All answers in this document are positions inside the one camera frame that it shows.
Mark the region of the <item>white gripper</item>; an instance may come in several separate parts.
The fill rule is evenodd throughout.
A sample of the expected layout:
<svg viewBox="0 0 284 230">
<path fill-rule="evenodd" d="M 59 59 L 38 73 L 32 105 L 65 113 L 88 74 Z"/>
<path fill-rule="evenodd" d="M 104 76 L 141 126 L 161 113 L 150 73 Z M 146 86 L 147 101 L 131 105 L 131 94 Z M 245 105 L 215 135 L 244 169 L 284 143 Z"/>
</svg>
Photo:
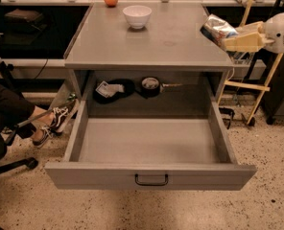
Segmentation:
<svg viewBox="0 0 284 230">
<path fill-rule="evenodd" d="M 284 53 L 284 12 L 268 19 L 265 24 L 257 21 L 239 26 L 236 31 L 238 35 L 222 41 L 224 49 L 229 52 L 255 53 L 265 48 L 273 53 Z"/>
</svg>

